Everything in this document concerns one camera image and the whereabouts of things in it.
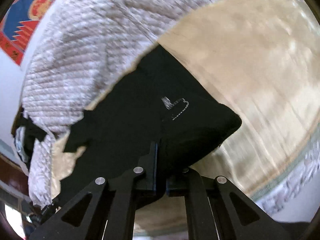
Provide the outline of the red blue wall poster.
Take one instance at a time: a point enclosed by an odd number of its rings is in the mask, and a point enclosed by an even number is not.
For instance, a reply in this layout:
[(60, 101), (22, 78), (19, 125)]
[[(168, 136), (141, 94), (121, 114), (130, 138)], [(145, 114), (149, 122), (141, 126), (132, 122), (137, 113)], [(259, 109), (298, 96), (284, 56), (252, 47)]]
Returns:
[(14, 0), (1, 20), (1, 49), (20, 65), (40, 20), (55, 0)]

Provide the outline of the beige quilted floral comforter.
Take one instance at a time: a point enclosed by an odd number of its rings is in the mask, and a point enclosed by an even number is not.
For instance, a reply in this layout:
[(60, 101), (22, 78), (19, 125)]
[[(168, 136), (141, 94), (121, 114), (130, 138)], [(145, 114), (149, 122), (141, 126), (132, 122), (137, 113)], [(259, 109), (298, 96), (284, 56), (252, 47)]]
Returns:
[(111, 87), (134, 59), (189, 11), (217, 0), (56, 0), (33, 40), (21, 95), (23, 114), (47, 135), (35, 142), (29, 197), (46, 206), (58, 194), (52, 145), (82, 117), (83, 109)]

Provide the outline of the black pants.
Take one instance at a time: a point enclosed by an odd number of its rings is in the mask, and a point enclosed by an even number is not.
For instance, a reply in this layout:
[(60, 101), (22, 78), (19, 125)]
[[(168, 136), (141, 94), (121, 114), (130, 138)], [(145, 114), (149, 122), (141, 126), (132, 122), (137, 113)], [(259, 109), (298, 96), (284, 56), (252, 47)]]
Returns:
[(64, 152), (86, 150), (61, 181), (66, 204), (97, 177), (116, 178), (157, 143), (164, 174), (182, 170), (219, 147), (242, 124), (168, 51), (156, 46), (91, 111), (72, 124)]

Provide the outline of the dark red wooden cabinet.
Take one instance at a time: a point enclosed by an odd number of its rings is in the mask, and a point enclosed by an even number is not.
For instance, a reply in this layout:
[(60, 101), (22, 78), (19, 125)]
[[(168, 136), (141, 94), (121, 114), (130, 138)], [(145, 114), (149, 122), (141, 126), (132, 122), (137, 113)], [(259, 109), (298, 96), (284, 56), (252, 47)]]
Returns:
[(29, 196), (28, 177), (11, 160), (1, 154), (1, 181), (16, 189), (19, 193)]

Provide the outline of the gold satin bedspread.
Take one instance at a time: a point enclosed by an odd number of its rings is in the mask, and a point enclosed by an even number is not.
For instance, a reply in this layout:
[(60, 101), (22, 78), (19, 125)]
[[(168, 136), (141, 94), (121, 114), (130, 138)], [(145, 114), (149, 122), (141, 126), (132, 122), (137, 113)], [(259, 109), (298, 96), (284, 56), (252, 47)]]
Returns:
[[(319, 23), (303, 0), (220, 0), (192, 10), (139, 54), (91, 111), (156, 46), (168, 51), (219, 103), (242, 120), (219, 147), (189, 166), (226, 176), (258, 199), (284, 175), (319, 123)], [(69, 134), (55, 148), (64, 152)]]

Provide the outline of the dark clothes pile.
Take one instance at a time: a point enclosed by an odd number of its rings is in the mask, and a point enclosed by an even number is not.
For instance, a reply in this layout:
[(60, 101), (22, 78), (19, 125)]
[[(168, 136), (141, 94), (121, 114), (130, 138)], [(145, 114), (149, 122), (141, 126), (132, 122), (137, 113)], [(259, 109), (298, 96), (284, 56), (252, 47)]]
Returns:
[(21, 106), (12, 124), (11, 135), (13, 136), (19, 159), (26, 165), (27, 170), (29, 170), (35, 140), (40, 142), (44, 141), (47, 132), (37, 126)]

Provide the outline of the window with frame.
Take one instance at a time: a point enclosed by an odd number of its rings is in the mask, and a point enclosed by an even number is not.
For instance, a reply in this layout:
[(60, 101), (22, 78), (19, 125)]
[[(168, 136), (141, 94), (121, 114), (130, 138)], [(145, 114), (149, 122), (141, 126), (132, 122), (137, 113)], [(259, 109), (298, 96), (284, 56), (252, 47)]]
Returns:
[(5, 226), (9, 227), (9, 232), (13, 232), (21, 239), (30, 238), (34, 227), (27, 221), (25, 215), (3, 201), (1, 201), (1, 214), (6, 221)]

